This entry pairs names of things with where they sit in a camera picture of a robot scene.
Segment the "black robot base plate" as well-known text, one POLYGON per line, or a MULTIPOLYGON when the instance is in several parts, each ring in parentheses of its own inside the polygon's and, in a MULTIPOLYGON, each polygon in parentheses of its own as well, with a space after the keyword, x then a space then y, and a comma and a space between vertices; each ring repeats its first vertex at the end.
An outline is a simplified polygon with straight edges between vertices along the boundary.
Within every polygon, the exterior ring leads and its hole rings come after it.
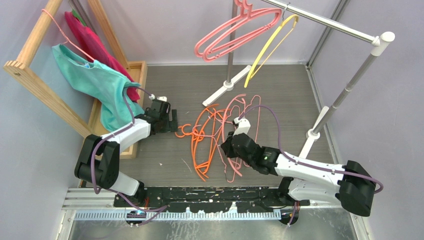
POLYGON ((222 220, 278 220, 294 224, 301 207, 310 205, 301 200, 294 211, 294 203, 284 198, 276 187, 146 187, 141 197, 116 195, 116 208, 137 209, 128 212, 128 224, 144 220, 157 221, 222 221, 222 220))

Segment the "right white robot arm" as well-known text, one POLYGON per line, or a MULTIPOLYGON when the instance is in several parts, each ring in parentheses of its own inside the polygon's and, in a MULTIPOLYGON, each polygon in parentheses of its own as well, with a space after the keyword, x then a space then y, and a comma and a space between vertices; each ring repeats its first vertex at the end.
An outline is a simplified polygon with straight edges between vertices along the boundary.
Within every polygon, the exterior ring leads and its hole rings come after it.
POLYGON ((343 165, 304 159, 232 131, 220 147, 226 157, 240 158, 263 175, 282 176, 277 198, 283 205, 314 200, 341 204, 362 217, 371 214, 377 180, 356 161, 343 165))

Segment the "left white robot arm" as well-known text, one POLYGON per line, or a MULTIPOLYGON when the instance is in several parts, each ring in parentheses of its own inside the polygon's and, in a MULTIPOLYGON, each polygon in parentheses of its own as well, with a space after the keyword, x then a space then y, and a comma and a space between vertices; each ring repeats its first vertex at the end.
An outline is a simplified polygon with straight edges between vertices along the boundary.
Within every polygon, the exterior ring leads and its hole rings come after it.
POLYGON ((154 99, 143 114, 102 136, 90 134, 83 142, 74 175, 83 181, 126 195, 133 206, 146 200, 144 183, 120 171, 120 154, 134 143, 159 133, 178 130, 178 112, 167 101, 154 99))

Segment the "yellow wire hanger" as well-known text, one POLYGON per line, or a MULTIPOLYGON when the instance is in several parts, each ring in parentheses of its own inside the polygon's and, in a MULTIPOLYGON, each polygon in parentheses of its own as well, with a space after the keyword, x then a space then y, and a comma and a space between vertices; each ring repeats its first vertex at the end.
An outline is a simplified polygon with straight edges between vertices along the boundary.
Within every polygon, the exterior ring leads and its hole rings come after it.
POLYGON ((292 14, 285 18, 279 26, 275 29, 275 31, 272 33, 272 35, 268 38, 258 55, 256 56, 253 64, 251 65, 251 68, 249 72, 246 75, 246 79, 244 81, 244 88, 247 88, 251 79, 257 74, 257 72, 262 68, 262 66, 267 62, 267 60, 271 57, 271 55, 276 51, 276 49, 285 41, 285 39, 293 32, 293 30, 296 28, 298 22, 299 22, 300 16, 298 14, 292 14), (274 46, 272 50, 269 50, 274 40, 278 37, 278 35, 282 32, 282 30, 289 26, 290 28, 285 34, 283 38, 280 39, 280 41, 274 46))

